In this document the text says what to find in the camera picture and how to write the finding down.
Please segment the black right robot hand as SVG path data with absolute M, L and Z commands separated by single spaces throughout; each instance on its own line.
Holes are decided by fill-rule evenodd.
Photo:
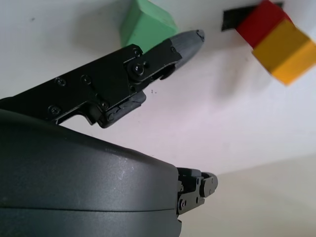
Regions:
M 140 107 L 144 89 L 192 59 L 204 31 L 135 44 L 0 101 L 3 237 L 177 237 L 178 219 L 218 186 L 212 173 L 177 168 L 64 128 L 83 116 L 107 128 Z

